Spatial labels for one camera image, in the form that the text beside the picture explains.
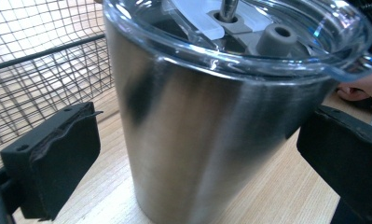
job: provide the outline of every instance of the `round gray knob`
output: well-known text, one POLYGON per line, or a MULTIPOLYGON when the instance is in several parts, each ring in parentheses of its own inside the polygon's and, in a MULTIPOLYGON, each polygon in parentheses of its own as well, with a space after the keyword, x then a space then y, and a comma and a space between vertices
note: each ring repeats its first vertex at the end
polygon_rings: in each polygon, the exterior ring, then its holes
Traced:
POLYGON ((285 57, 296 43, 296 33, 282 24, 267 26, 255 47, 262 56, 285 57))

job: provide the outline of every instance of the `lid handle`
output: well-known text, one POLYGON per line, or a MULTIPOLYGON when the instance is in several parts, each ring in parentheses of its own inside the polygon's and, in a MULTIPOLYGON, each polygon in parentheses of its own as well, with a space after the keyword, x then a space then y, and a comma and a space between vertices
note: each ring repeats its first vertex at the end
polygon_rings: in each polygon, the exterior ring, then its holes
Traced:
POLYGON ((366 52, 345 68, 327 65, 323 73, 341 82, 351 82, 366 77, 372 74, 372 54, 366 52))

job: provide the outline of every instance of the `person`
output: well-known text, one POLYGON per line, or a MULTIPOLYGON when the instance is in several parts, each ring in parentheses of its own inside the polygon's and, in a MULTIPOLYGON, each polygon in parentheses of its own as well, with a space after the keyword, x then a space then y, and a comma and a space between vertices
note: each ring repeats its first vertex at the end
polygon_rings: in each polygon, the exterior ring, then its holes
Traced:
POLYGON ((340 83, 337 94, 346 101, 362 101, 372 97, 372 75, 355 82, 340 83))

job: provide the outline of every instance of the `brushed metal surface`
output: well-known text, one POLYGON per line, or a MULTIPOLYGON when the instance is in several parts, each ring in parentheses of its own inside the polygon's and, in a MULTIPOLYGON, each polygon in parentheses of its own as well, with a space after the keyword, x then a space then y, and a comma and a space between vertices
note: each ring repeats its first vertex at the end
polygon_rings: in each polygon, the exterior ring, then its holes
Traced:
POLYGON ((217 217, 336 84, 197 71, 105 24, 137 201, 157 223, 217 217))

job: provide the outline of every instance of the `wooden surface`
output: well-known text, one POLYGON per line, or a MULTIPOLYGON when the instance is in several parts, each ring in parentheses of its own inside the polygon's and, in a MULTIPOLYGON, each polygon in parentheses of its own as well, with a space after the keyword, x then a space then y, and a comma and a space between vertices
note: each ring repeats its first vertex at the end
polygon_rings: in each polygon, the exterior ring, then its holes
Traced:
MULTIPOLYGON (((370 122, 372 115, 335 94, 326 105, 370 122)), ((102 151, 53 223, 152 223, 137 205, 114 88, 95 102, 102 151)), ((297 133, 276 153, 214 223, 329 223, 338 196, 296 150, 297 133)), ((17 223, 26 220, 18 210, 17 223)))

